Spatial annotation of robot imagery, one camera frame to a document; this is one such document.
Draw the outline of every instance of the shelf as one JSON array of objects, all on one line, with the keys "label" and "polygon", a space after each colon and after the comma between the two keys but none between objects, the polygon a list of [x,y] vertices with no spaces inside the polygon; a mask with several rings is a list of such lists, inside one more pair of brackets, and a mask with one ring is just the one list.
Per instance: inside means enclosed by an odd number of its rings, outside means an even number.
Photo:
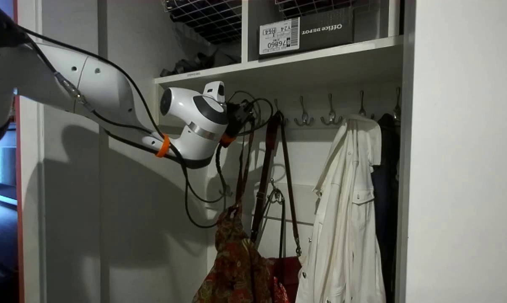
[{"label": "shelf", "polygon": [[155,85],[202,87],[224,80],[233,88],[297,90],[393,80],[403,73],[401,36],[347,43],[275,58],[249,60],[197,72],[158,77]]}]

